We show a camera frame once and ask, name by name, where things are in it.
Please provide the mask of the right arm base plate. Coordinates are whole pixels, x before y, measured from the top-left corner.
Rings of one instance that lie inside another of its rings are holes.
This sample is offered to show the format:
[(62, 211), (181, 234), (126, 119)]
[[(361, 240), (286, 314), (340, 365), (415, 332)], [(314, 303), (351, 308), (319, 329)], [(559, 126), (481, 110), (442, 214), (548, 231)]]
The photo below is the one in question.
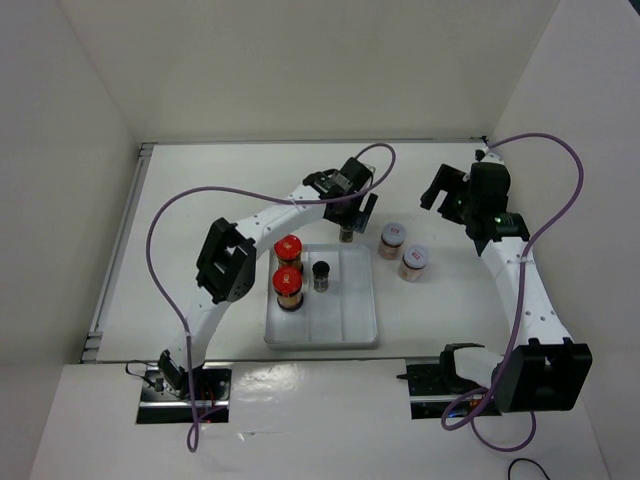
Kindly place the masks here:
[(440, 419), (458, 396), (478, 388), (474, 382), (450, 378), (437, 357), (407, 360), (396, 379), (407, 387), (412, 420)]

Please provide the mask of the red lid sauce jar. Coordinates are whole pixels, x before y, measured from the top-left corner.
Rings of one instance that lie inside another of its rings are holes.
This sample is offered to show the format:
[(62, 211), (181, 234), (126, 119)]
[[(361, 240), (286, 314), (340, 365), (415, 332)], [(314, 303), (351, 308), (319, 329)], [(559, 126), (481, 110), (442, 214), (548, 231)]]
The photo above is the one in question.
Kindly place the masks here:
[(280, 268), (291, 267), (303, 272), (303, 244), (296, 235), (289, 234), (281, 238), (274, 244), (273, 250)]
[(303, 277), (294, 267), (278, 268), (272, 276), (272, 286), (279, 307), (285, 311), (298, 310), (303, 303)]

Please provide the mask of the black lid pepper bottle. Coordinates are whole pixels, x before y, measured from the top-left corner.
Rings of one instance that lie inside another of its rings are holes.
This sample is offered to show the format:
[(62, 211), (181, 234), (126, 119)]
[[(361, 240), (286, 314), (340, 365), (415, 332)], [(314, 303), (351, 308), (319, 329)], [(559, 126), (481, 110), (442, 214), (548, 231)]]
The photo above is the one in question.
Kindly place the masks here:
[(317, 261), (312, 266), (313, 288), (316, 292), (322, 293), (329, 287), (330, 266), (326, 261)]
[(353, 239), (354, 239), (353, 228), (349, 226), (341, 225), (339, 230), (339, 241), (341, 243), (348, 244), (348, 243), (352, 243)]

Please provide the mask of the white lid spice jar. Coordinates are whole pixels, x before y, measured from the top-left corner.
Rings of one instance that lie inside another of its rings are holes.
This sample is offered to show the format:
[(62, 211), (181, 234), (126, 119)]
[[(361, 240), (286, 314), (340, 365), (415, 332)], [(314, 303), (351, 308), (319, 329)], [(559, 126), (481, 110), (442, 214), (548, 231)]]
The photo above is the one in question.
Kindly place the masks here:
[(392, 260), (398, 257), (406, 240), (405, 227), (397, 222), (389, 222), (384, 225), (378, 253), (383, 259)]
[(411, 245), (403, 253), (398, 274), (407, 282), (418, 281), (428, 264), (427, 248), (423, 245)]

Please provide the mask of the white divided tray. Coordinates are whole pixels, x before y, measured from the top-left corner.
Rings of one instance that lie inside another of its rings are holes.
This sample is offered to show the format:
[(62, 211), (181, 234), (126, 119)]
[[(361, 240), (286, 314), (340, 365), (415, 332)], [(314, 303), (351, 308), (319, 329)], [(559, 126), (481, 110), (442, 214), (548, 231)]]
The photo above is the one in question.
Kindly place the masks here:
[[(329, 287), (313, 288), (312, 266), (330, 266)], [(303, 303), (281, 309), (268, 287), (264, 341), (273, 350), (321, 351), (373, 348), (378, 341), (371, 254), (362, 244), (305, 244)]]

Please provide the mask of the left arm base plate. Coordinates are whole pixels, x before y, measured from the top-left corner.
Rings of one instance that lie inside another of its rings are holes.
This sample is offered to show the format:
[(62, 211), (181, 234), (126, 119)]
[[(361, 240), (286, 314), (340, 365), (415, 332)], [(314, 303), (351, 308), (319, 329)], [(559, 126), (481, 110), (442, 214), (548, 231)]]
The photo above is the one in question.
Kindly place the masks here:
[[(140, 425), (188, 424), (192, 421), (189, 393), (179, 393), (151, 362), (132, 361), (127, 375), (142, 381), (136, 423)], [(225, 366), (205, 367), (195, 387), (195, 408), (204, 424), (227, 423), (232, 371)]]

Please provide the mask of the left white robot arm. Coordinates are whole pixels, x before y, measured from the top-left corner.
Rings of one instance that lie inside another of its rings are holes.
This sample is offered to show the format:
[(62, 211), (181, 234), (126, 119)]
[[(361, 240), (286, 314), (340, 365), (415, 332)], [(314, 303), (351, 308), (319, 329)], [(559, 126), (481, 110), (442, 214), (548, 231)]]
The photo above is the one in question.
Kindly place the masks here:
[(317, 171), (305, 177), (285, 198), (220, 187), (224, 193), (242, 194), (273, 205), (243, 220), (215, 220), (196, 261), (198, 301), (196, 311), (186, 315), (161, 285), (151, 260), (151, 241), (160, 216), (177, 200), (204, 192), (196, 187), (167, 201), (155, 214), (146, 238), (147, 268), (160, 294), (181, 322), (178, 339), (158, 360), (163, 387), (176, 399), (193, 396), (199, 387), (196, 372), (204, 364), (208, 344), (231, 303), (252, 289), (256, 263), (280, 238), (318, 220), (327, 220), (359, 233), (366, 229), (377, 196), (372, 194), (361, 209), (362, 198), (375, 187), (374, 173), (351, 157), (339, 169)]

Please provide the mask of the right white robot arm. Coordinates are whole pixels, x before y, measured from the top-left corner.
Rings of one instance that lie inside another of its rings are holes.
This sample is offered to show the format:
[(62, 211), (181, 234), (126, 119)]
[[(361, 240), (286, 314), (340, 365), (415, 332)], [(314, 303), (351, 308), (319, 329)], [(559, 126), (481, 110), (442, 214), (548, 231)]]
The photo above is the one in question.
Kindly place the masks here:
[(479, 161), (463, 172), (439, 167), (420, 206), (464, 226), (497, 287), (509, 328), (510, 353), (474, 343), (448, 344), (440, 354), (438, 381), (450, 393), (471, 382), (490, 391), (502, 413), (572, 409), (593, 362), (560, 321), (537, 270), (523, 217), (508, 211), (507, 168)]

